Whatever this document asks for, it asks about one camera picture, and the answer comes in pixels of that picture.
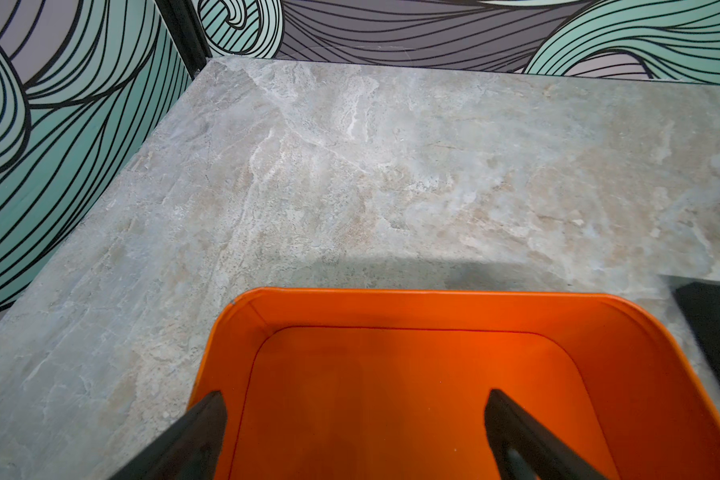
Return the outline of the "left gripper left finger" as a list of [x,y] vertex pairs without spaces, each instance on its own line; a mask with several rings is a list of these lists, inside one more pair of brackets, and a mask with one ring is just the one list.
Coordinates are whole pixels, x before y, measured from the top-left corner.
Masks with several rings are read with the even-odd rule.
[[222,393],[211,392],[111,479],[212,479],[226,422]]

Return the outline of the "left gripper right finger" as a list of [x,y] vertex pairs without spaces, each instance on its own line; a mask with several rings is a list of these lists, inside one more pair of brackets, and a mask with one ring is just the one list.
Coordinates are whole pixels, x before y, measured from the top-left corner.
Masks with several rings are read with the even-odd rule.
[[500,389],[489,393],[484,427],[502,479],[604,477]]

